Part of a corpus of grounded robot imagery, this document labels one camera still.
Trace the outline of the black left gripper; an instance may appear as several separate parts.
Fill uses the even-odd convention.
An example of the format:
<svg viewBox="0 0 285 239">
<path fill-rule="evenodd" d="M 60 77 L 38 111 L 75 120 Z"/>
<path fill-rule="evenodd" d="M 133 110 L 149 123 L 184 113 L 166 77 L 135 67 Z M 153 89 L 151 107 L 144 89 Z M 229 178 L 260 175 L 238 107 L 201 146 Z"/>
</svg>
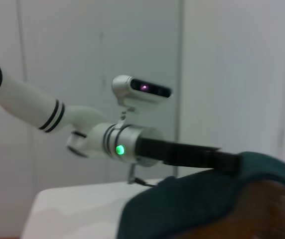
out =
<svg viewBox="0 0 285 239">
<path fill-rule="evenodd" d="M 220 152 L 218 148 L 174 143 L 141 138 L 137 155 L 162 161 L 171 166 L 208 166 L 224 174 L 236 175 L 241 167 L 241 156 Z"/>
</svg>

